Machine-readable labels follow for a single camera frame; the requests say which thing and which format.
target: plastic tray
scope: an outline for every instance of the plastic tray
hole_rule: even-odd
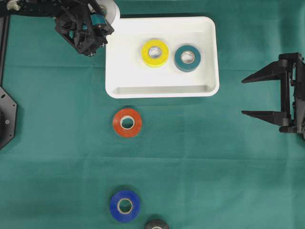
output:
[[[169,48],[167,63],[150,68],[141,56],[151,39]],[[116,23],[106,46],[106,91],[113,98],[212,96],[219,89],[216,32],[207,17],[128,18]],[[185,44],[201,53],[201,63],[190,73],[174,64],[176,50]]]

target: screw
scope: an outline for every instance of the screw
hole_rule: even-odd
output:
[[[21,7],[20,7],[19,5],[14,5],[13,9],[14,9],[15,11],[19,11],[19,10],[21,9]]]

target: yellow tape roll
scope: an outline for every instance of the yellow tape roll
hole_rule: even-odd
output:
[[[164,65],[169,56],[167,45],[160,40],[151,40],[142,47],[142,58],[152,68]]]

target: green tablecloth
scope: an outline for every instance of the green tablecloth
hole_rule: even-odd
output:
[[[110,98],[105,54],[78,55],[51,18],[12,16],[3,87],[18,103],[16,137],[0,151],[1,229],[305,227],[305,142],[241,110],[279,110],[279,82],[241,84],[278,54],[305,54],[303,0],[117,0],[122,16],[184,13],[216,24],[220,90],[207,98]],[[141,134],[117,136],[125,106]],[[142,199],[127,224],[112,194]]]

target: metal frame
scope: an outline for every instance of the metal frame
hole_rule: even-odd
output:
[[[0,149],[15,136],[17,104],[2,88],[9,16],[0,19]]]

